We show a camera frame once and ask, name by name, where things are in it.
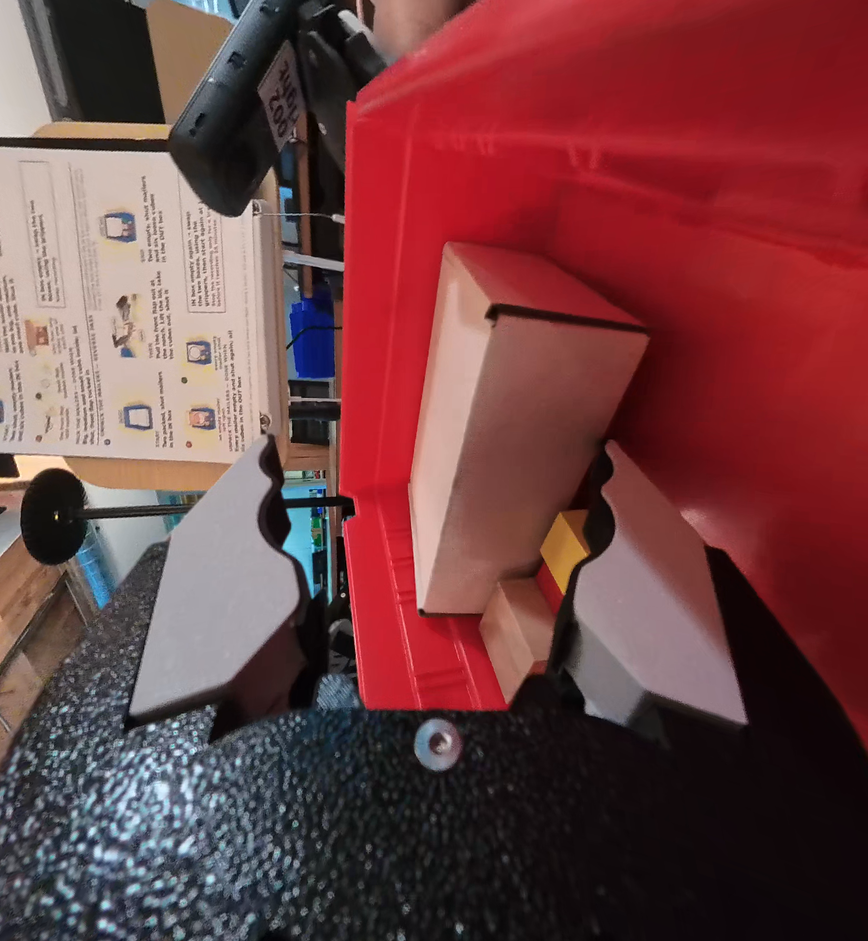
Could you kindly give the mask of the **white cardboard mailer box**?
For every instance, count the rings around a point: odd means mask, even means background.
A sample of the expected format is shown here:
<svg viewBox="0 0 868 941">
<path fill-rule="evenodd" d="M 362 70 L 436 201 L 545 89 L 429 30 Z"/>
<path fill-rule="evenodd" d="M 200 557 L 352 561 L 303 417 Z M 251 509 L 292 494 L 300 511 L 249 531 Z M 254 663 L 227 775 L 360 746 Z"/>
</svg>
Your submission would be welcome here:
<svg viewBox="0 0 868 941">
<path fill-rule="evenodd" d="M 649 341 L 545 258 L 443 247 L 409 478 L 421 615 L 480 615 L 534 572 Z"/>
</svg>

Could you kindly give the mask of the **blue plastic bin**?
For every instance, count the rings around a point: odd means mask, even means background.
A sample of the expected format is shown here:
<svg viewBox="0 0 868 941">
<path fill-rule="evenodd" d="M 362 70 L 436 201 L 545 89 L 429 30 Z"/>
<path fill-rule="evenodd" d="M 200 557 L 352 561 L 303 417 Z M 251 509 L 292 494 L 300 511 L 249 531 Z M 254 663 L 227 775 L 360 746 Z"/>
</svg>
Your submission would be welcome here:
<svg viewBox="0 0 868 941">
<path fill-rule="evenodd" d="M 290 307 L 288 344 L 296 377 L 329 380 L 335 377 L 334 298 L 326 285 L 316 285 L 310 297 Z"/>
</svg>

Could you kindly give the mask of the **yellow wooden cube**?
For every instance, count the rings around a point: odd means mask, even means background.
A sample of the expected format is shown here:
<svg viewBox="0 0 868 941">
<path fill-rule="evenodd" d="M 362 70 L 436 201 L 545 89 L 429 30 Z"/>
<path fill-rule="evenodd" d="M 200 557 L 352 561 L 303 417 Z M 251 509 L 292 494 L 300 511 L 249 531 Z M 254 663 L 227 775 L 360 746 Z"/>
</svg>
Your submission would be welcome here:
<svg viewBox="0 0 868 941">
<path fill-rule="evenodd" d="M 535 579 L 556 610 L 568 593 L 572 572 L 591 554 L 584 535 L 587 516 L 586 509 L 559 513 L 540 548 L 541 563 Z"/>
</svg>

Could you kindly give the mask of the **black flat panel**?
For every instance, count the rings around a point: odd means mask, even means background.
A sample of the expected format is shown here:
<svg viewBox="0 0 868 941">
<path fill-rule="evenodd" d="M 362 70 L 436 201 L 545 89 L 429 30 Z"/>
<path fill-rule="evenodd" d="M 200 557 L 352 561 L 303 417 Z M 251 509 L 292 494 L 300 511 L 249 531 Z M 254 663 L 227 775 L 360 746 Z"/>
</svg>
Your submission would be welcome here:
<svg viewBox="0 0 868 941">
<path fill-rule="evenodd" d="M 18 1 L 52 122 L 164 124 L 145 8 Z"/>
</svg>

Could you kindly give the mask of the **person's right hand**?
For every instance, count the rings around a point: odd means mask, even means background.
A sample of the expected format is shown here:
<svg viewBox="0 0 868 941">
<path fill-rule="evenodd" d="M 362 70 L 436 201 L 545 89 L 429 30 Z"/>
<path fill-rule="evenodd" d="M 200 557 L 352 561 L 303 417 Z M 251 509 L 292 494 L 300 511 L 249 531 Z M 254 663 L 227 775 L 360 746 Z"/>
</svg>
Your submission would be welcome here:
<svg viewBox="0 0 868 941">
<path fill-rule="evenodd" d="M 475 1 L 374 1 L 373 32 L 381 50 L 397 59 L 420 48 Z"/>
</svg>

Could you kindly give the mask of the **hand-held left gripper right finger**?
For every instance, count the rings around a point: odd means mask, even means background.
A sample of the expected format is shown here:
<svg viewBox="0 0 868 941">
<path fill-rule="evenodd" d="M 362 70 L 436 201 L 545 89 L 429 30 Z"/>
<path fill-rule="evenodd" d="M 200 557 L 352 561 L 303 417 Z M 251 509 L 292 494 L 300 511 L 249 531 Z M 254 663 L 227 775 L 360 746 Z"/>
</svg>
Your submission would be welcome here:
<svg viewBox="0 0 868 941">
<path fill-rule="evenodd" d="M 624 727 L 660 708 L 745 726 L 706 545 L 616 441 L 592 467 L 584 535 L 552 646 L 569 706 Z"/>
</svg>

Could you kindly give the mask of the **black round knob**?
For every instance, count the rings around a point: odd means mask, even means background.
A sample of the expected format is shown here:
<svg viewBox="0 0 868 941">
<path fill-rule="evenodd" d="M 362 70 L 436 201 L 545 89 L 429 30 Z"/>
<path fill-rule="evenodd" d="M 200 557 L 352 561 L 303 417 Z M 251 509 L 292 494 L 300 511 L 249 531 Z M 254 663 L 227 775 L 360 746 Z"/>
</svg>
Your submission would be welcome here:
<svg viewBox="0 0 868 941">
<path fill-rule="evenodd" d="M 41 471 L 26 488 L 20 531 L 29 555 L 44 566 L 60 566 L 81 549 L 88 534 L 85 487 L 69 470 Z"/>
</svg>

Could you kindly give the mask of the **tan rounded board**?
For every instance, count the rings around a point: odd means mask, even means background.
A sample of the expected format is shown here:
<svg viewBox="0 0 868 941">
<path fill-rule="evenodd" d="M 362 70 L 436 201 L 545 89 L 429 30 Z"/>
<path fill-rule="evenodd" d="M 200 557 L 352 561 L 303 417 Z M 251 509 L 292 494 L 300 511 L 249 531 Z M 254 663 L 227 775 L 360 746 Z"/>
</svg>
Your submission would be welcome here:
<svg viewBox="0 0 868 941">
<path fill-rule="evenodd" d="M 174 1 L 151 2 L 145 15 L 165 123 L 171 126 L 233 26 L 226 18 Z"/>
</svg>

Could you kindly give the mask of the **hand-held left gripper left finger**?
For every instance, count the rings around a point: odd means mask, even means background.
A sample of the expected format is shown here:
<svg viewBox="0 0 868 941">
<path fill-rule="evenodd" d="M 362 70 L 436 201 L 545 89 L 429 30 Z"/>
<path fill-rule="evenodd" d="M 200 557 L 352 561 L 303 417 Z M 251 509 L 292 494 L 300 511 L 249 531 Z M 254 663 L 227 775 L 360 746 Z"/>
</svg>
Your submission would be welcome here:
<svg viewBox="0 0 868 941">
<path fill-rule="evenodd" d="M 313 596 L 274 436 L 255 441 L 169 537 L 129 729 L 214 707 L 212 739 L 313 705 Z"/>
</svg>

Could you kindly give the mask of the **black thin rod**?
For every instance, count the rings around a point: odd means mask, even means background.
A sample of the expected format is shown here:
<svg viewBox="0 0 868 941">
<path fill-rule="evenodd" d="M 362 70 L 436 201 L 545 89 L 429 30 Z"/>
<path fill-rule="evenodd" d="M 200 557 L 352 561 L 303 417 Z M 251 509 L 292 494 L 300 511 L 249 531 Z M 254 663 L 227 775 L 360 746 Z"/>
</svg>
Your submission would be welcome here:
<svg viewBox="0 0 868 941">
<path fill-rule="evenodd" d="M 84 506 L 71 512 L 64 511 L 66 518 L 72 520 L 120 520 L 120 519 L 139 519 L 148 517 L 177 516 L 183 515 L 195 508 L 195 503 L 170 503 L 170 504 L 145 504 L 145 505 L 127 505 L 120 507 L 89 507 Z M 290 509 L 341 509 L 345 517 L 355 515 L 354 500 L 343 496 L 333 496 L 305 499 L 283 500 L 283 506 L 286 510 Z"/>
</svg>

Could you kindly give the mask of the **plain wooden cube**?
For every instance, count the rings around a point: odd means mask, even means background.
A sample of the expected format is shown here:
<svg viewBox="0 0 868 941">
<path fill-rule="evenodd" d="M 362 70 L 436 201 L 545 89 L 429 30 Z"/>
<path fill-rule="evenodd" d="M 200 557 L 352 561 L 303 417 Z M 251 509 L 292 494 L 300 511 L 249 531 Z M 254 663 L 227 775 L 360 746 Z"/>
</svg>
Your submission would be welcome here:
<svg viewBox="0 0 868 941">
<path fill-rule="evenodd" d="M 479 623 L 503 699 L 511 705 L 522 684 L 545 673 L 555 614 L 535 578 L 498 582 Z"/>
</svg>

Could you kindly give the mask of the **printed instruction sheet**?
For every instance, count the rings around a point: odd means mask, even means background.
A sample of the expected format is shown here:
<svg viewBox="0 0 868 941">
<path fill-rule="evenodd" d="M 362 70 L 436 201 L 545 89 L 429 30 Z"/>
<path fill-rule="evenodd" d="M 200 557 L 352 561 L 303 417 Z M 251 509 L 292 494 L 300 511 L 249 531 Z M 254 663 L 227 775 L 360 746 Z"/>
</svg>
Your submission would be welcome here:
<svg viewBox="0 0 868 941">
<path fill-rule="evenodd" d="M 0 453 L 232 464 L 287 421 L 277 218 L 158 140 L 0 138 Z"/>
</svg>

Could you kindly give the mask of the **red plastic bin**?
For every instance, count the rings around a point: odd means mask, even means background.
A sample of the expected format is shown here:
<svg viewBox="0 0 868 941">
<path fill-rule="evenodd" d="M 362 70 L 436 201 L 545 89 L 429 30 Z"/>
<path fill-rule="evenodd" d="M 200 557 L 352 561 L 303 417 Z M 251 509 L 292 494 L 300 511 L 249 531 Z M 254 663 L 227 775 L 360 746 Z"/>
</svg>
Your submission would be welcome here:
<svg viewBox="0 0 868 941">
<path fill-rule="evenodd" d="M 340 482 L 359 689 L 506 707 L 419 613 L 409 478 L 443 247 L 547 259 L 650 341 L 616 441 L 737 621 L 793 640 L 868 752 L 868 2 L 477 2 L 346 114 Z"/>
</svg>

